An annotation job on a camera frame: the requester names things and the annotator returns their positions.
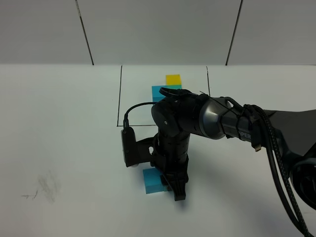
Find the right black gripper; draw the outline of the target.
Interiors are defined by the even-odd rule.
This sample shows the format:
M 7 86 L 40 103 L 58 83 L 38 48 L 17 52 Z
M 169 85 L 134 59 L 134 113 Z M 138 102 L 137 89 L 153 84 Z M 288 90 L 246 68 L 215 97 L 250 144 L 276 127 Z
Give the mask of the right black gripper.
M 187 132 L 180 132 L 171 137 L 160 129 L 155 140 L 155 152 L 161 157 L 158 169 L 163 175 L 162 183 L 170 182 L 175 201 L 186 199 L 185 186 L 189 180 L 187 174 L 189 139 L 190 134 Z

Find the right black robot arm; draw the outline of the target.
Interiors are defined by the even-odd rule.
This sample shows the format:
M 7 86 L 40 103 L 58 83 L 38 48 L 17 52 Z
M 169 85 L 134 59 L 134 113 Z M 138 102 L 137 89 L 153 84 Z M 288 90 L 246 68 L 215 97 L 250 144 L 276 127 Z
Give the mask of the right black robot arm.
M 230 97 L 162 88 L 152 117 L 167 137 L 195 134 L 218 140 L 236 137 L 254 149 L 271 148 L 298 196 L 316 206 L 316 112 L 261 110 Z

